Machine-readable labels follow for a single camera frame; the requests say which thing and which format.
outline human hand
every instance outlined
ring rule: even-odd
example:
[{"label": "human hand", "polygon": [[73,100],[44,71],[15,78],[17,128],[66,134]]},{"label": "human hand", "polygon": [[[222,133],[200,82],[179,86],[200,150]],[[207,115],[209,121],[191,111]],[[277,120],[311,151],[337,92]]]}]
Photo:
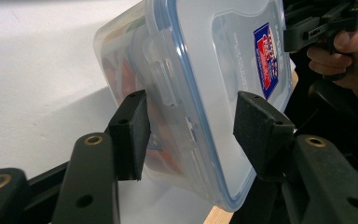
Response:
[{"label": "human hand", "polygon": [[311,58],[310,69],[326,76],[345,73],[345,77],[335,83],[343,88],[352,89],[358,97],[358,32],[338,33],[334,45],[337,51],[350,53],[351,56],[330,54],[320,46],[313,46],[307,52]]}]

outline plastic container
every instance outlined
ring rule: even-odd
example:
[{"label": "plastic container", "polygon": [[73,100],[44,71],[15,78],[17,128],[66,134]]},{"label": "plastic container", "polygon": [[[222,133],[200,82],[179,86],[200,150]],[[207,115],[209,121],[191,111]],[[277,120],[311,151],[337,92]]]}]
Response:
[{"label": "plastic container", "polygon": [[283,28],[279,0],[144,0],[97,32],[117,103],[146,89],[149,175],[227,211],[241,207],[255,171],[232,134],[237,92],[284,110],[292,80]]}]

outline white table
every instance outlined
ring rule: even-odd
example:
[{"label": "white table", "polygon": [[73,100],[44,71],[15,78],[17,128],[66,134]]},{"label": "white table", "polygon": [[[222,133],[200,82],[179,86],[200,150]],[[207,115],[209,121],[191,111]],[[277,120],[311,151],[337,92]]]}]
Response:
[{"label": "white table", "polygon": [[[139,0],[0,0],[0,168],[28,178],[69,160],[116,106],[93,51],[95,32]],[[202,223],[212,206],[156,181],[119,185],[121,221]]]}]

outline container label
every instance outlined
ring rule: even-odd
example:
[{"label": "container label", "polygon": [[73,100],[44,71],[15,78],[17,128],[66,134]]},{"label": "container label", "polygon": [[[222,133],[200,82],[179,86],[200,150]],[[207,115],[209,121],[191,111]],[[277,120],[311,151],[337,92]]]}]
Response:
[{"label": "container label", "polygon": [[254,35],[258,75],[264,97],[268,99],[278,84],[278,60],[274,37],[268,23],[255,30]]}]

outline red and blue label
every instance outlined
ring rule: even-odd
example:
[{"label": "red and blue label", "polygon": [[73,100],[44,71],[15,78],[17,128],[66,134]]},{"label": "red and blue label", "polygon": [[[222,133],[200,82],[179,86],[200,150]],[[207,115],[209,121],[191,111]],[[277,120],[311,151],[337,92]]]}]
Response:
[{"label": "red and blue label", "polygon": [[268,23],[254,31],[254,35],[258,75],[264,97],[268,99],[278,84],[278,60],[274,37]]}]

